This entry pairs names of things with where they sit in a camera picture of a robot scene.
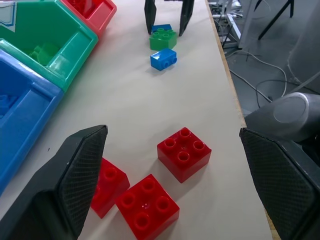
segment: green plastic bin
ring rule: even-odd
[[[0,26],[0,49],[66,92],[97,35],[58,0],[14,4],[15,31]]]

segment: white table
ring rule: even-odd
[[[107,124],[103,156],[134,185],[152,173],[180,207],[178,221],[158,239],[270,240],[239,138],[241,119],[219,52],[205,0],[174,47],[167,70],[150,66],[144,1],[117,0],[105,37],[74,80],[19,172],[0,198],[0,218],[34,172],[65,138]],[[156,1],[156,24],[179,31],[181,2]],[[157,160],[156,145],[188,127],[210,148],[205,168],[183,184]],[[130,240],[134,235],[116,206],[99,219],[90,210],[80,240]]]

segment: blue duplo block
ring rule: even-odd
[[[59,87],[0,50],[0,195],[62,97]]]
[[[154,26],[152,26],[152,28],[151,28],[151,33],[156,32],[158,29],[164,29],[164,30],[167,31],[167,30],[171,30],[172,27],[171,27],[170,24],[154,25]]]
[[[159,71],[177,62],[177,53],[169,48],[162,49],[150,56],[150,64]]]

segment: gray floor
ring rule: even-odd
[[[318,0],[295,0],[294,15],[290,18],[290,8],[280,16],[265,36],[258,40],[259,34],[268,25],[271,19],[277,14],[287,0],[266,0],[270,5],[271,11],[265,2],[262,2],[254,13],[254,18],[249,28],[243,50],[256,55],[259,59],[276,65],[285,70],[289,82],[295,82],[293,76],[288,69],[288,56],[295,46],[300,33],[307,24],[308,16],[313,10]],[[248,0],[242,0],[243,10],[247,10]],[[244,19],[238,19],[237,24],[241,28]],[[235,49],[225,49],[225,55],[232,53]],[[252,57],[246,55],[235,54],[227,59],[229,68],[244,77],[252,85],[256,86],[264,80],[284,80],[283,74],[276,68],[264,65]],[[232,75],[234,86],[238,95],[240,105],[245,115],[258,109],[256,100],[256,92],[238,77]],[[296,86],[288,85],[287,92]],[[273,100],[279,98],[284,90],[282,82],[265,82],[258,88],[267,97]],[[267,101],[259,96],[261,106]]]

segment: chair leg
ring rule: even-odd
[[[280,15],[286,10],[286,8],[289,6],[289,4],[292,2],[292,0],[288,0],[285,5],[281,8],[281,10],[275,15],[275,17],[271,20],[271,22],[266,26],[266,28],[262,31],[262,33],[259,35],[258,40],[261,40],[263,36],[268,32],[268,30],[271,28],[271,26],[277,21],[277,19],[280,17]]]
[[[294,9],[295,9],[295,0],[291,0],[290,3],[290,18],[294,16]]]
[[[254,8],[254,11],[257,9],[257,7],[260,5],[260,3],[262,2],[262,0],[258,0],[257,2],[256,2],[256,5],[255,5],[255,8]]]

